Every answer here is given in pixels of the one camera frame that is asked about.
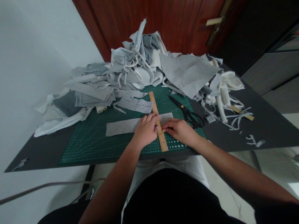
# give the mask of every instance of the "scissors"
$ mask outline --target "scissors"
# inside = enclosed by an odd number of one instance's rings
[[[195,130],[197,128],[202,128],[203,126],[205,126],[205,122],[204,120],[201,118],[201,116],[199,116],[196,113],[190,112],[183,104],[181,104],[179,101],[177,101],[175,98],[173,98],[172,96],[169,96],[169,98],[171,99],[172,102],[174,102],[182,111],[184,114],[184,120],[186,122],[189,122],[192,125],[192,128]],[[199,122],[197,122],[192,115],[194,115],[195,117],[198,118]]]

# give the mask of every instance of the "wooden door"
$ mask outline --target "wooden door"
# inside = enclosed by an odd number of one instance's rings
[[[168,51],[195,55],[208,53],[217,42],[220,29],[229,15],[233,11],[242,11],[245,5],[244,1],[239,4],[238,0],[73,2],[105,61],[110,61],[111,48],[122,47],[125,40],[131,41],[130,35],[138,30],[144,18],[147,19],[144,34],[159,31]],[[207,20],[218,17],[223,17],[221,24],[206,26]],[[231,20],[230,24],[234,24],[236,19]]]

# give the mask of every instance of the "green cutting mat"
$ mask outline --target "green cutting mat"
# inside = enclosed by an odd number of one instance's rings
[[[169,98],[170,89],[158,85],[157,87],[147,86],[142,92],[153,91],[159,114],[172,113],[174,118],[184,119],[182,110],[177,107]],[[187,97],[180,94],[173,95],[180,103],[182,103],[190,111],[193,108]],[[150,101],[149,95],[143,97],[144,100]],[[141,118],[143,113],[122,108],[127,114],[121,113],[112,107],[108,107],[106,111],[97,114],[93,109],[85,121],[78,122],[76,128],[62,154],[60,165],[75,165],[82,162],[107,160],[119,158],[127,144],[132,139],[134,133],[115,135],[106,137],[106,124],[121,120],[133,118]],[[201,128],[196,130],[198,134],[205,136]],[[184,151],[190,148],[179,141],[172,138],[169,134],[165,134],[169,151]],[[159,139],[157,138],[150,145],[147,145],[141,154],[157,154],[162,153]]]

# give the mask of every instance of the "dark gray table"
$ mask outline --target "dark gray table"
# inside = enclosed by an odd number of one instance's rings
[[[225,71],[230,69],[223,65]],[[269,105],[260,95],[252,90],[246,83],[245,89],[240,91],[231,91],[230,95],[239,99],[246,107],[252,107],[250,112],[254,114],[254,121],[242,118],[240,131],[230,131],[228,127],[220,122],[206,124],[204,131],[207,138],[227,152],[293,147],[299,146],[299,130],[283,117],[277,110]],[[190,100],[195,112],[202,117],[206,116],[200,102]],[[19,165],[20,161],[29,158],[28,162],[17,169],[38,170],[47,168],[61,167],[57,164],[63,154],[63,151],[74,131],[75,125],[57,131],[51,135],[45,135],[38,138],[31,137],[18,155],[14,158],[5,172],[11,172],[14,167]],[[260,148],[248,145],[245,138],[252,134],[256,141],[265,140],[266,143]],[[173,156],[196,155],[193,150],[182,152],[165,152],[157,155],[141,155],[140,160],[153,158],[167,158]],[[92,164],[116,162],[116,160],[100,160]],[[80,163],[80,165],[91,165],[90,163]]]

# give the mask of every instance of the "hand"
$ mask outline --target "hand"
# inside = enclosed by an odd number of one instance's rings
[[[163,132],[167,132],[176,140],[179,140],[191,148],[197,145],[198,139],[200,138],[185,120],[170,118],[162,128]]]
[[[155,127],[157,116],[157,114],[149,114],[141,119],[130,142],[131,145],[142,150],[157,138],[159,128],[159,126]]]

